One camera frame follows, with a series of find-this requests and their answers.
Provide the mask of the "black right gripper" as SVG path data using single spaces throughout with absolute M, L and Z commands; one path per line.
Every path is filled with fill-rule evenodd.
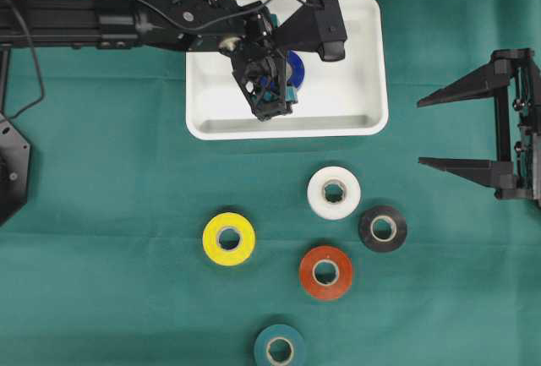
M 497 161 L 419 157 L 418 162 L 495 188 L 497 199 L 528 199 L 540 205 L 540 68 L 534 51 L 502 49 L 457 81 L 417 102 L 417 107 L 495 98 Z M 508 107 L 517 113 L 519 140 L 509 140 Z

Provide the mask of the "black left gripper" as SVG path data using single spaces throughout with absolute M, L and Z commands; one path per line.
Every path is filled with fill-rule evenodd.
M 230 58 L 232 76 L 260 121 L 292 113 L 298 102 L 298 56 L 284 58 L 271 38 L 276 24 L 269 9 L 257 1 L 240 6 L 234 0 L 219 4 L 232 15 L 226 22 L 243 28 L 238 36 L 224 40 L 219 52 Z

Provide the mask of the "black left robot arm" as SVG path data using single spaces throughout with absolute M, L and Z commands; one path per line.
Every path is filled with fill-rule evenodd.
M 260 120 L 292 113 L 298 101 L 289 52 L 271 38 L 274 21 L 261 1 L 1 0 L 1 48 L 151 46 L 216 52 Z

